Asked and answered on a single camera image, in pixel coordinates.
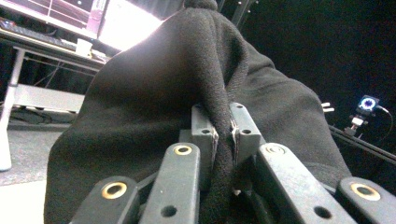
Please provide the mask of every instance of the black cable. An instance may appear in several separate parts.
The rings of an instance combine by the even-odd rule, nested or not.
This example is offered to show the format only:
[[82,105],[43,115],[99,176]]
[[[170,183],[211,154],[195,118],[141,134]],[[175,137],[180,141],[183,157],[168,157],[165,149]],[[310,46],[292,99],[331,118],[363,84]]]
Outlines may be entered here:
[[389,134],[392,132],[394,124],[393,124],[393,116],[390,114],[390,112],[386,108],[384,108],[380,105],[378,105],[377,108],[381,109],[382,111],[384,111],[385,113],[387,113],[390,116],[390,126],[388,129],[388,132],[385,134],[384,137],[382,137],[378,140],[378,143],[380,143],[380,142],[384,141],[389,136]]

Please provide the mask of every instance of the table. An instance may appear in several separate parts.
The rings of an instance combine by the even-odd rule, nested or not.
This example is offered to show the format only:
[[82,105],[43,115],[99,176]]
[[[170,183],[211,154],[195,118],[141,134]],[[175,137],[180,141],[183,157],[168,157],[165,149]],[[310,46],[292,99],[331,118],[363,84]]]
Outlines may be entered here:
[[99,71],[106,62],[84,57],[74,51],[59,48],[23,35],[13,34],[2,29],[0,29],[0,42],[13,46],[17,51],[0,120],[0,171],[6,171],[12,166],[7,136],[12,106],[29,105],[78,112],[84,100],[84,95],[80,94],[18,84],[25,53],[46,57],[60,63],[71,64],[94,72]]

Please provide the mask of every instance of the dark fleece fabric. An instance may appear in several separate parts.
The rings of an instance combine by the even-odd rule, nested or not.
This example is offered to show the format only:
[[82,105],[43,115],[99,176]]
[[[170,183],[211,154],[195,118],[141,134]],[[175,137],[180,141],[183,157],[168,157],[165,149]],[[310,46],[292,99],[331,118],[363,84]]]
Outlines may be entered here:
[[335,187],[350,175],[318,97],[276,71],[213,10],[213,2],[188,2],[96,75],[78,118],[49,154],[45,223],[68,223],[102,179],[124,175],[139,182],[156,172],[179,130],[190,128],[197,103],[219,133],[200,223],[224,223],[230,216],[230,102],[245,105],[264,138],[292,149],[319,181]]

